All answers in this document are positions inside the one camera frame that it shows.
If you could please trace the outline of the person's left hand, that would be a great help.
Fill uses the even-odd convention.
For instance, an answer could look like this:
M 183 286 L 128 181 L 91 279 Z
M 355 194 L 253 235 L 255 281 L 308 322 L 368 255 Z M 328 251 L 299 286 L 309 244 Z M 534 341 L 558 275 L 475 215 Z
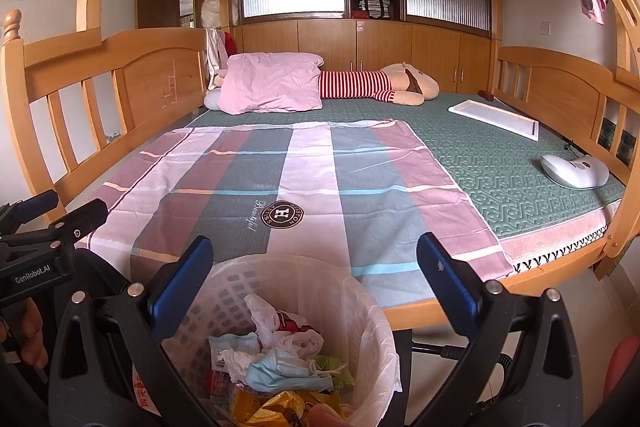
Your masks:
M 8 338 L 20 345 L 20 357 L 35 369 L 44 369 L 49 357 L 43 344 L 43 321 L 32 298 L 9 306 L 1 319 L 1 342 Z

